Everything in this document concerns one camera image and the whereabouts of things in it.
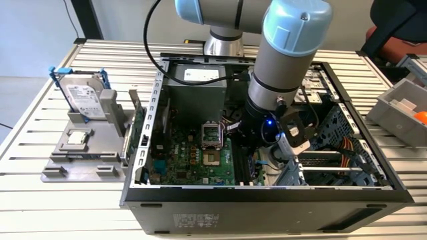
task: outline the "white label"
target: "white label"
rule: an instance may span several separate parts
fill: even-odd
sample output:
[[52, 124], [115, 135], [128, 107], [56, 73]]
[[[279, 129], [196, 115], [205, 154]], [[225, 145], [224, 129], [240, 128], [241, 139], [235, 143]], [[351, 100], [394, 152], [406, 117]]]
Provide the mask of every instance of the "white label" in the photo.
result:
[[173, 214], [177, 228], [216, 228], [219, 220], [219, 214]]
[[67, 89], [79, 112], [91, 118], [104, 118], [101, 103], [96, 92], [88, 85], [67, 85]]
[[184, 80], [205, 82], [212, 79], [217, 79], [220, 71], [215, 69], [185, 69]]
[[68, 155], [67, 158], [69, 159], [83, 159], [81, 155]]

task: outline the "gray floor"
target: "gray floor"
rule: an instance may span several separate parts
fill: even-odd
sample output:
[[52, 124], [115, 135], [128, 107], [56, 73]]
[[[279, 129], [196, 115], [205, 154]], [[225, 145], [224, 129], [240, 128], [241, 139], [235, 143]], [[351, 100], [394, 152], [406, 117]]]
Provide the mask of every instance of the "gray floor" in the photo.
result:
[[[48, 77], [0, 76], [0, 123], [15, 126]], [[0, 143], [11, 129], [0, 125]]]

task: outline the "gray plastic bin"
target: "gray plastic bin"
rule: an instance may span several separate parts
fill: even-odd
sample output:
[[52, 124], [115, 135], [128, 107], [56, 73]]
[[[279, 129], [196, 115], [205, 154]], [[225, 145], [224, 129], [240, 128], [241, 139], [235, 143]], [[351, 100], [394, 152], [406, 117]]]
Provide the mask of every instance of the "gray plastic bin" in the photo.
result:
[[412, 147], [427, 147], [427, 126], [415, 117], [427, 111], [427, 89], [403, 79], [379, 97], [367, 118]]

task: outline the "aluminum profile table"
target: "aluminum profile table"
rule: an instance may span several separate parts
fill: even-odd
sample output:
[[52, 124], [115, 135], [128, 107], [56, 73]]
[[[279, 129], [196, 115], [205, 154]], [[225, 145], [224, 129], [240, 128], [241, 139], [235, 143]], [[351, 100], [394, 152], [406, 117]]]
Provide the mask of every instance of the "aluminum profile table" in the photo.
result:
[[[151, 44], [161, 52], [201, 54], [200, 44]], [[257, 47], [245, 48], [255, 57]], [[364, 116], [391, 84], [369, 59], [352, 51], [320, 50], [315, 61], [328, 62]], [[156, 69], [141, 43], [88, 40], [75, 44], [59, 67], [96, 71], [105, 67], [111, 87], [123, 108], [132, 108], [128, 89], [148, 104]], [[68, 106], [48, 80], [0, 146], [0, 239], [145, 239], [129, 210], [120, 209], [123, 183], [43, 183], [41, 170], [67, 125]], [[427, 150], [408, 148], [387, 131], [367, 121], [383, 153], [410, 189], [415, 205], [351, 234], [311, 235], [164, 235], [177, 239], [427, 239]]]

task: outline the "black wire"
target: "black wire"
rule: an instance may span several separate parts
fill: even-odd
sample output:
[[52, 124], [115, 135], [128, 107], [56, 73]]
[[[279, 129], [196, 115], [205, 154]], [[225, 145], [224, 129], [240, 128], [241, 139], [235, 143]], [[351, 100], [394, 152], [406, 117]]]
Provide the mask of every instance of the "black wire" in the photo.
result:
[[173, 76], [169, 76], [169, 74], [167, 73], [167, 71], [164, 71], [163, 67], [157, 64], [153, 56], [152, 56], [152, 53], [149, 51], [149, 48], [148, 48], [148, 38], [147, 38], [147, 35], [148, 35], [148, 24], [149, 24], [149, 20], [152, 18], [152, 15], [153, 15], [153, 12], [155, 12], [155, 9], [159, 5], [161, 0], [156, 0], [149, 8], [149, 11], [148, 11], [148, 14], [147, 14], [147, 18], [145, 18], [145, 23], [144, 23], [144, 29], [143, 29], [143, 35], [141, 35], [141, 38], [143, 38], [143, 42], [144, 42], [144, 49], [145, 49], [145, 53], [147, 53], [147, 56], [152, 62], [152, 64], [155, 65], [155, 67], [157, 68], [157, 70], [164, 74], [164, 76], [173, 80], [175, 82], [177, 82], [179, 84], [183, 84], [183, 85], [187, 85], [187, 86], [201, 86], [201, 85], [207, 85], [207, 84], [211, 84], [211, 83], [216, 83], [219, 81], [223, 81], [223, 80], [227, 80], [227, 79], [235, 79], [237, 78], [237, 74], [233, 74], [231, 76], [221, 76], [216, 79], [212, 79], [209, 81], [203, 81], [203, 82], [187, 82], [187, 81], [183, 81], [177, 78], [175, 78]]
[[272, 170], [280, 171], [280, 169], [275, 168], [273, 166], [271, 166], [268, 163], [260, 163], [261, 165], [265, 165], [268, 167], [271, 167]]
[[309, 100], [308, 100], [308, 96], [307, 96], [307, 92], [305, 92], [305, 87], [304, 87], [304, 85], [300, 85], [300, 91], [301, 91], [301, 94], [303, 94], [303, 96], [304, 96], [304, 100], [305, 100], [305, 103], [307, 103], [307, 105], [308, 105], [308, 107], [309, 107], [309, 110], [312, 111], [312, 115], [313, 115], [313, 117], [315, 117], [313, 128], [316, 129], [316, 128], [319, 127], [319, 116], [317, 116], [317, 113], [316, 113], [316, 111], [315, 111], [315, 109], [313, 109], [313, 106], [312, 106], [312, 104], [311, 104], [311, 102], [309, 102]]
[[72, 28], [75, 30], [75, 34], [77, 35], [77, 39], [80, 38], [79, 37], [79, 32], [77, 32], [77, 29], [76, 29], [76, 26], [75, 26], [75, 23], [73, 23], [73, 20], [72, 20], [72, 16], [69, 16], [69, 11], [68, 11], [68, 6], [67, 6], [67, 2], [65, 0], [63, 0], [64, 4], [65, 4], [65, 9], [67, 9], [67, 14], [68, 14], [68, 19], [69, 19], [69, 22], [71, 22], [71, 25], [72, 25]]
[[8, 129], [13, 129], [13, 127], [11, 127], [9, 125], [5, 125], [5, 124], [3, 124], [3, 123], [0, 123], [0, 126], [8, 128]]

